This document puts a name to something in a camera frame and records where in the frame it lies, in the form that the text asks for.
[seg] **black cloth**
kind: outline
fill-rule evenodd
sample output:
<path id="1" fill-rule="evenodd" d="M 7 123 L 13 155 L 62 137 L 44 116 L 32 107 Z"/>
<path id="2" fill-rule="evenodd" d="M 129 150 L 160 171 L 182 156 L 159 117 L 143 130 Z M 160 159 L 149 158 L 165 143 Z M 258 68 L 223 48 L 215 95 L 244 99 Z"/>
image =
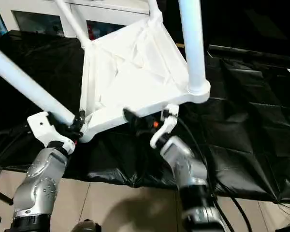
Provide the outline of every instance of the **black cloth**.
<path id="1" fill-rule="evenodd" d="M 0 39 L 0 50 L 69 110 L 78 112 L 84 52 L 77 39 L 11 31 Z M 181 105 L 179 116 L 209 159 L 210 174 L 217 175 L 235 197 L 290 202 L 290 73 L 207 58 L 206 77 L 210 99 Z M 39 111 L 0 78 L 0 168 L 25 172 L 43 148 L 25 127 L 27 117 Z M 173 134 L 196 150 L 180 125 Z M 128 125 L 79 144 L 64 177 L 175 188 L 168 165 Z M 225 195 L 219 186 L 216 190 Z"/>

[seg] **white plastic mount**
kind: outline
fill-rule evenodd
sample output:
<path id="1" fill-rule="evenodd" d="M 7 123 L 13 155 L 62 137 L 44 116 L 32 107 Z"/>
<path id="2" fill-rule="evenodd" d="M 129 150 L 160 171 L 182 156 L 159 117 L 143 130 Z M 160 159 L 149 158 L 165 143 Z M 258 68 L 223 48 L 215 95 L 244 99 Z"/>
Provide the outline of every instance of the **white plastic mount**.
<path id="1" fill-rule="evenodd" d="M 63 142 L 62 147 L 67 153 L 73 153 L 75 143 L 71 139 L 59 134 L 55 127 L 50 125 L 47 116 L 48 112 L 40 112 L 27 118 L 34 137 L 42 142 L 45 147 L 47 147 L 51 141 Z"/>
<path id="2" fill-rule="evenodd" d="M 167 118 L 164 117 L 163 113 L 165 111 L 168 111 L 170 114 Z M 178 111 L 179 111 L 179 106 L 178 105 L 173 105 L 173 104 L 168 104 L 164 110 L 161 112 L 161 121 L 164 121 L 163 126 L 153 135 L 151 138 L 149 144 L 150 146 L 155 149 L 156 148 L 156 143 L 158 139 L 163 136 L 164 134 L 169 134 L 172 132 L 174 127 L 177 124 L 177 117 L 178 117 Z"/>

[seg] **orange light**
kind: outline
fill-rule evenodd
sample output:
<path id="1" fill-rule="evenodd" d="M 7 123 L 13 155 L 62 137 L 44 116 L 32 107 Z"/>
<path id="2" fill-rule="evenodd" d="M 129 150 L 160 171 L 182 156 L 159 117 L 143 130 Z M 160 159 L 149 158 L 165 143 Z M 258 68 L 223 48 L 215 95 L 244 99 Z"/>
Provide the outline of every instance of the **orange light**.
<path id="1" fill-rule="evenodd" d="M 153 126 L 154 126 L 154 128 L 157 128 L 159 126 L 159 122 L 154 121 Z"/>

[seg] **white fabric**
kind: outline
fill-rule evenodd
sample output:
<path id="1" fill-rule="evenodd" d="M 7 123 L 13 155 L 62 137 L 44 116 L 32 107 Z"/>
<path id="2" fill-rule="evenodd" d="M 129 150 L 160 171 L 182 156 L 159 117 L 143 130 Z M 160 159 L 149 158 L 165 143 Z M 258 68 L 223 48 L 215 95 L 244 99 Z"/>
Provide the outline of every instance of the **white fabric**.
<path id="1" fill-rule="evenodd" d="M 187 64 L 162 24 L 143 19 L 85 47 L 82 103 L 86 115 L 102 107 L 152 105 L 185 91 Z"/>

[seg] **glass door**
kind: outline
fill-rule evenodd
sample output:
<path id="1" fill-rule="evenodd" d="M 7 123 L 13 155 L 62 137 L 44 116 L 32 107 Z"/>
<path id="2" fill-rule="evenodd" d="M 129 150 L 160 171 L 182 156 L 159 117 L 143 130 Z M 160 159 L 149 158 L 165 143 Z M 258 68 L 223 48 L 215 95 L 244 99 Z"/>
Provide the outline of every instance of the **glass door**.
<path id="1" fill-rule="evenodd" d="M 88 36 L 91 40 L 98 39 L 123 27 L 124 25 L 87 20 Z"/>
<path id="2" fill-rule="evenodd" d="M 75 37 L 72 27 L 54 1 L 0 0 L 0 14 L 7 30 Z"/>
<path id="3" fill-rule="evenodd" d="M 124 26 L 137 22 L 148 14 L 71 4 L 72 14 L 81 28 L 95 40 Z"/>

